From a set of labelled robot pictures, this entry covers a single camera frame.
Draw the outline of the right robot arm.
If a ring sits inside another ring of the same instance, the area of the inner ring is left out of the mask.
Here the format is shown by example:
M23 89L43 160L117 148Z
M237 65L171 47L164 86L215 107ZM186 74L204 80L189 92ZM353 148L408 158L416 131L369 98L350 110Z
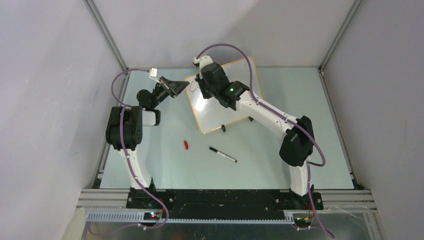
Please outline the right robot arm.
M312 183L307 164L315 143L310 118L279 110L256 93L257 71L251 62L246 64L246 74L212 60L198 59L194 65L198 68L194 80L205 100L214 99L221 107L256 120L280 139L278 154L289 166L291 204L297 209L308 206Z

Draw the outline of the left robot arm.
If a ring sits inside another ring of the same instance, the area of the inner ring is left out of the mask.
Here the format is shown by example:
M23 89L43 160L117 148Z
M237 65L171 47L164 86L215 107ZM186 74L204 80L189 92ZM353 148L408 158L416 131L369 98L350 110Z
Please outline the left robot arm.
M136 99L138 105L115 106L111 109L106 131L106 142L117 150L127 165L131 187L143 190L138 201L145 208L153 208L158 194L149 188L153 178L140 154L144 127L156 127L161 123L161 111L157 106L166 98L176 98L189 86L187 81L169 80L160 77L153 90L140 90Z

